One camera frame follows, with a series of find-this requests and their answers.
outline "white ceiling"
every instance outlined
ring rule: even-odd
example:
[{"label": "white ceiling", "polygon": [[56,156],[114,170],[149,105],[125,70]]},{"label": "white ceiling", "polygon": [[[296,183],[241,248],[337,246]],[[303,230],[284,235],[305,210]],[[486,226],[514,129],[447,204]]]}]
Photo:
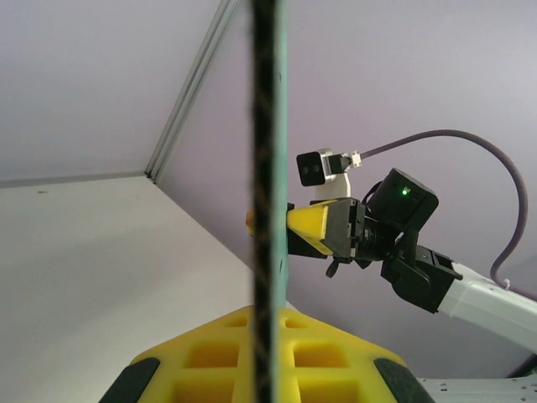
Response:
[{"label": "white ceiling", "polygon": [[[297,154],[371,149],[433,128],[482,135],[509,154],[537,195],[537,3],[289,1],[289,199],[313,197]],[[245,8],[233,21],[161,186],[249,261],[249,56]],[[393,166],[436,191],[420,242],[487,272],[514,228],[514,187],[473,144],[436,139],[379,155],[352,173],[361,197]],[[507,270],[537,287],[533,203]],[[326,261],[291,258],[289,299],[304,313],[398,352],[428,377],[501,377],[528,352],[470,324],[401,301],[378,265],[324,276]]]},{"label": "white ceiling", "polygon": [[0,181],[143,172],[218,3],[0,2]]}]

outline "black cord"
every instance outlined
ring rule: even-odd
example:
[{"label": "black cord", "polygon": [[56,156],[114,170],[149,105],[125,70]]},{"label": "black cord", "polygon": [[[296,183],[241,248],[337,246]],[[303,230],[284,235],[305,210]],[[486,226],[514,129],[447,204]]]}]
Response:
[{"label": "black cord", "polygon": [[414,134],[404,139],[394,141],[381,147],[377,147],[376,149],[370,149],[369,151],[361,153],[360,155],[362,157],[362,160],[365,160],[366,158],[373,157],[374,155],[383,153],[384,151],[389,151],[402,145],[413,143],[414,141],[422,139],[431,139],[434,137],[455,137],[458,139],[465,139],[471,141],[474,144],[480,145],[489,153],[494,155],[497,159],[499,159],[511,175],[511,178],[513,178],[514,186],[516,188],[517,195],[519,198],[519,216],[517,218],[517,224],[514,229],[513,236],[509,240],[507,246],[503,249],[502,253],[496,258],[496,260],[494,260],[494,263],[490,269],[490,276],[498,285],[502,287],[509,287],[510,290],[517,292],[520,295],[525,296],[533,301],[537,301],[537,294],[529,290],[524,290],[518,288],[517,286],[510,285],[508,282],[506,282],[506,280],[500,278],[498,275],[500,266],[519,244],[520,239],[524,234],[526,223],[528,221],[528,191],[526,190],[526,185],[524,184],[524,180],[518,168],[501,149],[496,147],[494,144],[488,142],[487,140],[476,136],[475,134],[462,132],[460,130],[441,129]]},{"label": "black cord", "polygon": [[272,403],[272,233],[276,0],[252,0],[253,12],[253,356],[255,402]]}]

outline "purple cable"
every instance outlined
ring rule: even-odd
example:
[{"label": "purple cable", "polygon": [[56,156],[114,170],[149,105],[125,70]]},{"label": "purple cable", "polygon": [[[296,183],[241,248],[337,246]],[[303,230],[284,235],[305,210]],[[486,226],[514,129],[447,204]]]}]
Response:
[{"label": "purple cable", "polygon": [[496,260],[494,260],[494,263],[490,268],[490,277],[494,280],[496,284],[500,285],[501,287],[508,288],[509,290],[520,294],[521,296],[525,296],[530,300],[537,301],[537,294],[529,290],[521,289],[515,285],[510,285],[508,281],[502,279],[498,274],[500,266],[503,264],[503,262],[505,262],[505,260],[519,244],[520,239],[524,234],[526,223],[528,221],[528,191],[526,190],[526,185],[524,184],[524,180],[522,179],[522,175],[520,174],[519,169],[501,149],[496,147],[494,144],[488,142],[487,140],[476,136],[475,134],[462,132],[460,130],[441,129],[414,134],[412,136],[405,137],[404,139],[394,141],[381,147],[377,147],[376,149],[370,149],[365,153],[361,153],[360,156],[362,157],[362,160],[365,160],[366,158],[373,157],[374,155],[383,153],[384,151],[395,149],[397,147],[400,147],[401,145],[406,145],[408,143],[413,143],[414,141],[422,139],[431,139],[434,137],[454,137],[457,139],[465,139],[471,141],[474,144],[480,145],[486,151],[498,158],[511,175],[511,178],[513,178],[514,186],[516,188],[517,195],[519,198],[519,216],[517,217],[517,225],[514,229],[513,236],[509,240],[507,246],[503,249],[502,253],[496,258]]}]

